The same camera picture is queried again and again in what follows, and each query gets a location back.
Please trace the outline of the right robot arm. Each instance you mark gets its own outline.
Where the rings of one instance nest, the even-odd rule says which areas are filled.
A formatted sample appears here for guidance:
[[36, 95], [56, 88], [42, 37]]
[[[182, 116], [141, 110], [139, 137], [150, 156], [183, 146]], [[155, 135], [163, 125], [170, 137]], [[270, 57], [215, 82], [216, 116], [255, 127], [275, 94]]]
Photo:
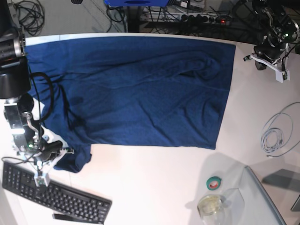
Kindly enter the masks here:
[[29, 72], [25, 54], [25, 36], [13, 20], [9, 3], [0, 2], [0, 98], [5, 100], [4, 115], [10, 125], [14, 147], [36, 161], [53, 161], [61, 155], [62, 142], [48, 143], [44, 138], [42, 122], [46, 113], [33, 119], [33, 97], [29, 94], [35, 77], [43, 77], [50, 89], [50, 108], [53, 108], [54, 93], [50, 78], [44, 73]]

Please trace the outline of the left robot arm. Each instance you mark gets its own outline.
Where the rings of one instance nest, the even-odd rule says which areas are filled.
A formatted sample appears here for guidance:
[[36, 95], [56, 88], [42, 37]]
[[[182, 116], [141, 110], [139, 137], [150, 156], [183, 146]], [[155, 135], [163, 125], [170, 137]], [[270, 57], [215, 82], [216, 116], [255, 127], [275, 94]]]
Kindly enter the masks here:
[[286, 12], [286, 8], [299, 6], [295, 0], [239, 0], [232, 7], [232, 15], [250, 35], [256, 38], [254, 56], [257, 70], [265, 70], [267, 64], [286, 62], [293, 49], [300, 44], [300, 26]]

